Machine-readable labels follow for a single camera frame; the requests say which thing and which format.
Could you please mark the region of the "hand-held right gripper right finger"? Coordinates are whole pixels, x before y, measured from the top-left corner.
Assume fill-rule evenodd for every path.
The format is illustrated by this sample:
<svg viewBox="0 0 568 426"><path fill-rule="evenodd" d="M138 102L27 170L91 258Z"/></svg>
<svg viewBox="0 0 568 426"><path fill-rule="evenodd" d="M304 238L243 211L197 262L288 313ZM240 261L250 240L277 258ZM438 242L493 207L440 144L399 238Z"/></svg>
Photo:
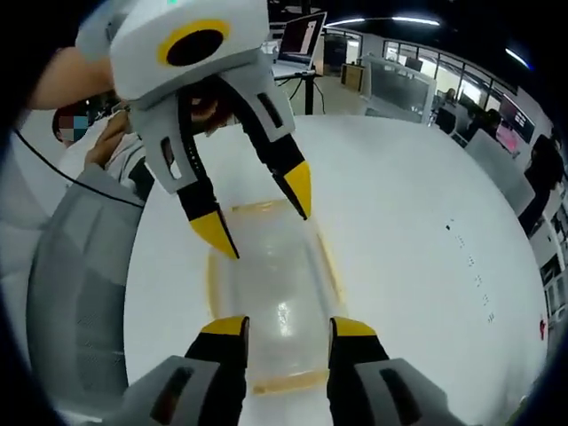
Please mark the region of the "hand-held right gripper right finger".
<svg viewBox="0 0 568 426"><path fill-rule="evenodd" d="M404 359L392 359L367 324L329 321L327 399L334 425L461 425L446 394Z"/></svg>

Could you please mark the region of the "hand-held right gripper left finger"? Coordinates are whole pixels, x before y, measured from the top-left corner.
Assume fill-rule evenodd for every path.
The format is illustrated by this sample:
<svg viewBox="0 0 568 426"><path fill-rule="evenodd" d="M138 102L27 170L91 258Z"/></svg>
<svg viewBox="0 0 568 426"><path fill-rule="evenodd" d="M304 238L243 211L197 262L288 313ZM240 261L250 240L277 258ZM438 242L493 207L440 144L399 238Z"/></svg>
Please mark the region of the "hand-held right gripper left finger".
<svg viewBox="0 0 568 426"><path fill-rule="evenodd" d="M216 319L185 356L170 356L126 391L128 425L237 425L247 393L249 317Z"/></svg>

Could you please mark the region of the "person's left hand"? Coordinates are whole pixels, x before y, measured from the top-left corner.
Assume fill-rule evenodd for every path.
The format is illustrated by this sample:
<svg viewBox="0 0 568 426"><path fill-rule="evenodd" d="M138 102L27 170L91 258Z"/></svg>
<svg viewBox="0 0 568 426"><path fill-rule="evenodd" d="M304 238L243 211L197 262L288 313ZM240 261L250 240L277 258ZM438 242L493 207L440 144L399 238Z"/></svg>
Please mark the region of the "person's left hand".
<svg viewBox="0 0 568 426"><path fill-rule="evenodd" d="M189 86L183 93L183 100L189 107L184 117L190 120L189 128L193 135L205 134L208 137L218 129L234 124L230 102L216 84Z"/></svg>

